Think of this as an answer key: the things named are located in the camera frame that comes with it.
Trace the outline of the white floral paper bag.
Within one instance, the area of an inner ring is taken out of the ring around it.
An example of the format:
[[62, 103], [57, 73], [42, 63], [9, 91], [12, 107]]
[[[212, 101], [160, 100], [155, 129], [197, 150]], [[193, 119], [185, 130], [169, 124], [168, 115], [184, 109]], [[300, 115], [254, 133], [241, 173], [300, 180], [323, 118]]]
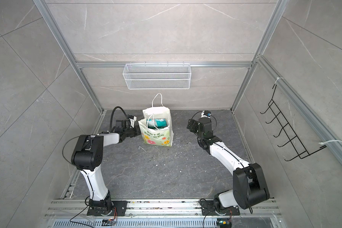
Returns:
[[[162, 94], [158, 93], [152, 100], [152, 106], [144, 109], [143, 119], [139, 120], [139, 126], [144, 143], [149, 145], [171, 147], [173, 145], [173, 129], [171, 111], [162, 103]], [[166, 119], [168, 126], [162, 129], [150, 129], [147, 127], [149, 119]]]

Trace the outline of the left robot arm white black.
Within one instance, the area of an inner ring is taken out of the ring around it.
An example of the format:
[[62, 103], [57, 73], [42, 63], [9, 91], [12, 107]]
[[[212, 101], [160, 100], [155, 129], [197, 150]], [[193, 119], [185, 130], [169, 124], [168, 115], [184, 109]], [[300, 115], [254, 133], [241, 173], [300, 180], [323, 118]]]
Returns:
[[111, 193], [106, 187], [101, 172], [104, 147], [122, 143], [126, 138], [137, 137], [141, 134], [140, 127], [136, 124], [137, 117], [128, 115], [117, 106], [111, 113], [110, 126], [108, 131], [96, 135], [80, 135], [71, 155], [71, 160], [65, 159], [75, 166], [83, 175], [89, 197], [86, 205], [89, 210], [87, 215], [116, 217], [120, 209], [123, 214], [125, 203], [112, 202]]

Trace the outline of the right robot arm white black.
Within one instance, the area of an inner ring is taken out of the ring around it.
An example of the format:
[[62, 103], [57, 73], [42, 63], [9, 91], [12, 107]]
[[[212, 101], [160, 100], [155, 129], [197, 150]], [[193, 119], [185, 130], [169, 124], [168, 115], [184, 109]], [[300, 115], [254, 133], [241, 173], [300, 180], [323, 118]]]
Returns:
[[270, 199], [270, 192], [262, 167], [243, 160], [217, 136], [212, 127], [210, 111], [200, 111], [198, 120], [188, 120], [187, 129], [197, 136], [198, 145], [223, 164], [233, 176], [232, 190], [214, 196], [211, 213], [225, 215], [232, 208], [249, 209]]

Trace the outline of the teal snack packet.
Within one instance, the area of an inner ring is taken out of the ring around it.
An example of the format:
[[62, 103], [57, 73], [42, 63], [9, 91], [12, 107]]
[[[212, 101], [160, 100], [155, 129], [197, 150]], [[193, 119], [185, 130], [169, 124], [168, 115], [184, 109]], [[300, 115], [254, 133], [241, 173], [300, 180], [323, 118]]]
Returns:
[[162, 119], [149, 119], [147, 121], [147, 127], [150, 129], [162, 129], [167, 127], [167, 121], [166, 119], [162, 118]]

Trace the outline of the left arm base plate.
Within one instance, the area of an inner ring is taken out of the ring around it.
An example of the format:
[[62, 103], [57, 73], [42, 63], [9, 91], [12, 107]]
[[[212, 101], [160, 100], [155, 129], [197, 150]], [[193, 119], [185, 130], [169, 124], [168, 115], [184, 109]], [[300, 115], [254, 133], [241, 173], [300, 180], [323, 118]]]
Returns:
[[127, 201], [113, 200], [110, 203], [109, 209], [89, 207], [87, 216], [124, 216], [127, 208]]

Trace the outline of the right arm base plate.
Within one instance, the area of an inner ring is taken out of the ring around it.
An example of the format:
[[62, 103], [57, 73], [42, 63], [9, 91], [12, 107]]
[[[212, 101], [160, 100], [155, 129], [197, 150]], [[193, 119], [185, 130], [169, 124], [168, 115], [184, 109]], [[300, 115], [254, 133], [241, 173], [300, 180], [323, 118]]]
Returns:
[[203, 216], [239, 216], [240, 211], [238, 206], [231, 206], [225, 208], [219, 201], [200, 199], [199, 204], [201, 206]]

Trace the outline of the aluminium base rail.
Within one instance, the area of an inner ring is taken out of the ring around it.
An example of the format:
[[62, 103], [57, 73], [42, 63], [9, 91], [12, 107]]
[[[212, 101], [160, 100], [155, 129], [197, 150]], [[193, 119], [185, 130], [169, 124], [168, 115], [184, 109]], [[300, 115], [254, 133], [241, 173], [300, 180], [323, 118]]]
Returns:
[[203, 216], [199, 199], [117, 199], [127, 201], [124, 216], [87, 216], [83, 199], [53, 200], [42, 228], [284, 228], [277, 203], [269, 199], [239, 216]]

